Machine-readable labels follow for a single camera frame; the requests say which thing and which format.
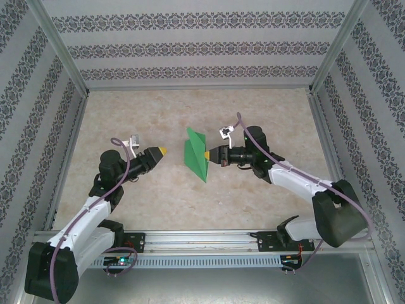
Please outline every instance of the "patterned wallpaper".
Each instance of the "patterned wallpaper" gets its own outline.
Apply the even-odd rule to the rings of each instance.
[[[118,89],[310,85],[353,0],[43,2],[88,87]]]
[[[0,0],[0,10],[0,303],[7,303],[32,233],[44,227],[83,99],[25,1]]]
[[[345,177],[362,193],[394,303],[405,302],[404,4],[370,1],[318,92]]]

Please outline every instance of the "beige floor surface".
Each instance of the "beige floor surface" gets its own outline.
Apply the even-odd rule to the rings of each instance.
[[[99,156],[116,148],[110,137],[126,140],[130,134],[140,135],[142,151],[164,146],[168,153],[137,183],[124,185],[124,197],[109,218],[126,229],[265,229],[311,213],[311,205],[251,171],[210,163],[205,184],[184,165],[186,128],[206,134],[211,149],[225,144],[218,129],[234,124],[237,111],[247,125],[263,128],[271,151],[329,178],[304,89],[92,92],[54,229],[83,206]],[[232,135],[236,145],[243,144],[241,128]]]

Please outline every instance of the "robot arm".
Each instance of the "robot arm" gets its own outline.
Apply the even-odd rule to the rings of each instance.
[[[134,181],[139,175],[148,173],[166,154],[165,148],[151,147],[145,149],[144,153],[136,155],[134,139],[135,137],[131,137],[129,145],[135,158],[130,160],[130,170],[124,182]],[[82,209],[65,228],[48,242],[36,242],[31,247],[28,254],[25,292],[53,300],[49,278],[51,257],[67,228],[84,210],[87,210],[87,213],[73,226],[56,256],[55,285],[61,303],[70,300],[77,288],[79,278],[99,255],[108,248],[123,246],[123,225],[106,220],[123,196],[122,186],[93,208],[89,207],[118,184],[126,167],[127,163],[115,150],[106,151],[101,155],[100,173],[96,175],[89,197]]]
[[[355,207],[320,185],[325,184],[340,191],[359,205],[359,200],[350,183],[346,180],[331,182],[313,177],[318,181],[315,183],[305,179],[296,173],[298,169],[294,168],[294,171],[287,169],[291,164],[285,158],[270,152],[266,136],[260,127],[251,126],[247,129],[255,141],[285,167],[268,159],[246,133],[244,133],[244,147],[219,146],[207,151],[205,157],[222,167],[233,163],[238,164],[239,168],[250,165],[259,179],[282,186],[312,204],[314,217],[295,216],[277,227],[278,238],[282,244],[302,239],[323,239],[330,246],[339,247],[367,227],[366,220]],[[221,135],[226,133],[229,138],[231,132],[229,131],[230,127],[225,127],[220,133]]]

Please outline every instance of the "enclosure wall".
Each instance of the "enclosure wall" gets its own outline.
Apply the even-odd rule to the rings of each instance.
[[[353,0],[43,3],[90,89],[310,85]]]
[[[405,301],[405,11],[370,1],[317,92],[344,175],[375,224],[395,303]]]
[[[83,98],[24,1],[0,0],[0,303],[21,281]]]

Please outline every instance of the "green folded paper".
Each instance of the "green folded paper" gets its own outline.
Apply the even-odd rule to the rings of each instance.
[[[184,142],[184,163],[200,179],[207,182],[208,161],[205,153],[205,135],[187,128],[188,140]]]

